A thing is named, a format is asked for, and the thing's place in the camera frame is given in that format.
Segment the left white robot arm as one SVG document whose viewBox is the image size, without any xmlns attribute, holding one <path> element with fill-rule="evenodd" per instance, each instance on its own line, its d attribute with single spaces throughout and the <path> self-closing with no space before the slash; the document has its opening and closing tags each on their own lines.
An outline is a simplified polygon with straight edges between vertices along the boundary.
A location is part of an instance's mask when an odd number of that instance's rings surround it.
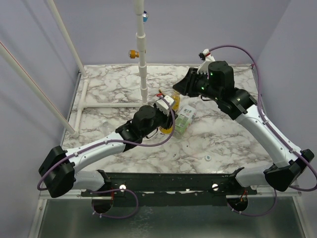
<svg viewBox="0 0 317 238">
<path fill-rule="evenodd" d="M 125 124 L 95 142 L 63 150 L 56 146 L 50 150 L 39 168 L 39 191 L 47 190 L 52 198 L 70 190 L 91 190 L 99 196 L 109 192 L 110 184 L 102 170 L 85 171 L 84 168 L 101 159 L 123 153 L 136 146 L 144 147 L 143 138 L 159 127 L 169 128 L 175 122 L 170 106 L 142 106 Z"/>
</svg>

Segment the blue cap on pipe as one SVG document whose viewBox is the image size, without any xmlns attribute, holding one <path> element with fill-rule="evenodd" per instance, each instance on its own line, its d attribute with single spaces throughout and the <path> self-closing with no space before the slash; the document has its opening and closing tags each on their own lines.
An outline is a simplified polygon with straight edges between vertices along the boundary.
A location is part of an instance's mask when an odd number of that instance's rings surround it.
<svg viewBox="0 0 317 238">
<path fill-rule="evenodd" d="M 147 20 L 148 20 L 148 13 L 146 12 L 146 11 L 144 11 L 143 12 L 143 22 L 145 23 L 145 22 L 147 22 Z"/>
</svg>

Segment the yellow drink bottle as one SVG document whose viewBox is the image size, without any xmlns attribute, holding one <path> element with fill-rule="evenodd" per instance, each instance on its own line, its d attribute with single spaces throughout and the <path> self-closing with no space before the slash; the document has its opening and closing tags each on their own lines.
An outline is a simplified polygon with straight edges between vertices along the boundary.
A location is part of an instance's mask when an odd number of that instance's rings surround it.
<svg viewBox="0 0 317 238">
<path fill-rule="evenodd" d="M 172 109 L 175 112 L 178 112 L 179 105 L 180 105 L 180 94 L 177 91 L 173 90 L 173 93 L 171 94 L 171 98 L 175 101 L 175 104 L 172 107 Z M 169 129 L 164 129 L 164 128 L 160 127 L 159 130 L 163 134 L 170 134 L 172 132 L 172 126 Z"/>
</svg>

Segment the green label bottle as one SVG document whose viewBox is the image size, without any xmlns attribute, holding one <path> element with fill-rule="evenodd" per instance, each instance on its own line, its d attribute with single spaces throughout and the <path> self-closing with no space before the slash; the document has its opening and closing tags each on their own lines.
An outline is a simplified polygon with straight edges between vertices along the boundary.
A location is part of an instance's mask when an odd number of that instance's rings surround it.
<svg viewBox="0 0 317 238">
<path fill-rule="evenodd" d="M 180 139 L 185 131 L 188 129 L 189 125 L 196 116 L 196 104 L 190 103 L 181 108 L 178 113 L 178 117 L 175 120 L 175 130 L 173 136 L 177 139 Z"/>
</svg>

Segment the clear plastic bottle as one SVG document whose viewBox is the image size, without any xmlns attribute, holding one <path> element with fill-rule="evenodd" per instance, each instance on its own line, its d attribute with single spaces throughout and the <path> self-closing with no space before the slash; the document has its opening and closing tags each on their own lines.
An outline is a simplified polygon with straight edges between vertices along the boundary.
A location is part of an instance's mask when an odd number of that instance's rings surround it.
<svg viewBox="0 0 317 238">
<path fill-rule="evenodd" d="M 103 138 L 104 142 L 108 142 L 109 140 L 120 139 L 119 135 L 117 133 L 115 133 L 115 127 L 107 120 L 104 120 L 102 122 L 101 131 L 104 134 L 104 138 Z"/>
</svg>

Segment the white pvc pipe frame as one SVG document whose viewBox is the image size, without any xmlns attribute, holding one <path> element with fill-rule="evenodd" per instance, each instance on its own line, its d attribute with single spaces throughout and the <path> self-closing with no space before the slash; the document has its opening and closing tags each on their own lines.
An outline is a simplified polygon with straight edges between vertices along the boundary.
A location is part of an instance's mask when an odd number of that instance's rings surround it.
<svg viewBox="0 0 317 238">
<path fill-rule="evenodd" d="M 53 17 L 57 23 L 57 26 L 62 33 L 64 40 L 66 41 L 67 46 L 69 47 L 73 58 L 84 78 L 82 93 L 80 96 L 80 100 L 77 106 L 77 114 L 75 119 L 75 126 L 74 132 L 70 132 L 70 135 L 73 138 L 77 138 L 79 136 L 79 128 L 81 122 L 82 112 L 85 108 L 132 108 L 132 107 L 139 107 L 141 105 L 145 105 L 148 102 L 148 88 L 147 88 L 147 63 L 146 63 L 146 34 L 144 31 L 144 1 L 143 0 L 135 0 L 133 1 L 134 12 L 136 14 L 136 22 L 137 22 L 137 33 L 136 33 L 136 40 L 137 40 L 137 51 L 139 53 L 139 76 L 141 79 L 140 90 L 142 101 L 140 103 L 96 103 L 95 105 L 86 105 L 86 94 L 87 89 L 90 83 L 88 79 L 88 75 L 84 69 L 84 66 L 79 58 L 79 55 L 71 41 L 71 38 L 67 32 L 67 29 L 62 21 L 62 18 L 57 10 L 57 7 L 53 0 L 48 1 L 48 6 L 53 14 Z"/>
</svg>

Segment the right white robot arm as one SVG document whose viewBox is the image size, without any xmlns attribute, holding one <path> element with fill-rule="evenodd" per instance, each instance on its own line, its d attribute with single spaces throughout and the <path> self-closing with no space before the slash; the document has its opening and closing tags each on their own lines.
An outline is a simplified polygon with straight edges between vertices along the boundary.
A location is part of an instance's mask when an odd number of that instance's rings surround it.
<svg viewBox="0 0 317 238">
<path fill-rule="evenodd" d="M 256 99 L 248 91 L 235 87 L 234 70 L 225 61 L 211 62 L 207 74 L 189 68 L 172 88 L 183 96 L 203 96 L 215 101 L 218 108 L 251 133 L 272 158 L 272 165 L 267 167 L 238 169 L 235 178 L 228 181 L 228 189 L 233 194 L 252 185 L 270 185 L 284 192 L 314 158 L 310 149 L 302 150 L 292 142 L 284 145 L 282 142 L 287 138 L 273 134 L 259 114 Z"/>
</svg>

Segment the yellow cap on pipe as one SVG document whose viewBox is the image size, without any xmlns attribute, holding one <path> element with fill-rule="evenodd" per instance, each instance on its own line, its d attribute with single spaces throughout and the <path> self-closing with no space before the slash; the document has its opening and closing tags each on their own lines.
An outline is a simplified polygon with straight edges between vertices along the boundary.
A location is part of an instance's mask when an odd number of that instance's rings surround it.
<svg viewBox="0 0 317 238">
<path fill-rule="evenodd" d="M 135 59 L 135 58 L 139 58 L 140 57 L 140 54 L 138 51 L 136 50 L 130 50 L 128 52 L 128 56 L 131 58 L 131 59 Z"/>
</svg>

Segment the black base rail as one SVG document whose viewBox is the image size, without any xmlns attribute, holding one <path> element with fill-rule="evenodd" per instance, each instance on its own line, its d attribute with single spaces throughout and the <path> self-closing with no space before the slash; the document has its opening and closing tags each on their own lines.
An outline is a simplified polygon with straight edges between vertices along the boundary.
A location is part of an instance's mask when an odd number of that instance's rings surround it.
<svg viewBox="0 0 317 238">
<path fill-rule="evenodd" d="M 103 173 L 105 184 L 96 192 L 81 193 L 92 197 L 99 207 L 108 205 L 107 196 L 117 207 L 134 206 L 225 206 L 227 197 L 255 195 L 250 187 L 243 188 L 232 174 L 151 174 Z"/>
</svg>

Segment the left diagonal white pipe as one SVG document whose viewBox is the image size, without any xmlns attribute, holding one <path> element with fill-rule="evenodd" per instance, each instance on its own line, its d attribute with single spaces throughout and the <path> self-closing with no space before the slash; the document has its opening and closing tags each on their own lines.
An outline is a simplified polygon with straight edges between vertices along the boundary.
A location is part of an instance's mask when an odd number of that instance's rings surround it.
<svg viewBox="0 0 317 238">
<path fill-rule="evenodd" d="M 32 77 L 27 73 L 27 71 L 21 66 L 21 64 L 16 60 L 12 53 L 5 47 L 5 45 L 0 43 L 0 55 L 4 60 L 10 65 L 10 67 L 20 76 L 20 78 L 27 84 L 27 86 L 32 90 L 32 92 L 40 99 L 40 101 L 50 110 L 50 112 L 62 123 L 65 129 L 73 136 L 78 137 L 79 132 L 77 132 L 61 114 L 61 112 L 56 108 L 56 106 L 49 100 L 46 94 L 40 89 Z"/>
</svg>

